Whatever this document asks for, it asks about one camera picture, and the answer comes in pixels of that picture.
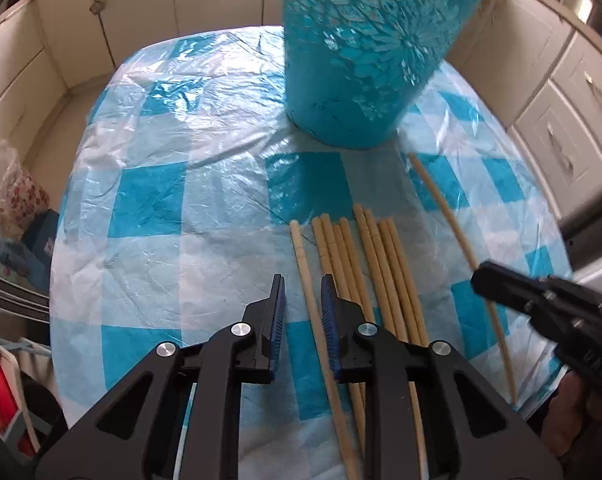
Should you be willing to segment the right hand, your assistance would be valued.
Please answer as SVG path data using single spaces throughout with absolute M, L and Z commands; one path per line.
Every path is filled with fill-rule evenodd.
M 540 440 L 557 458 L 593 441 L 602 431 L 602 396 L 571 370 L 550 400 Z

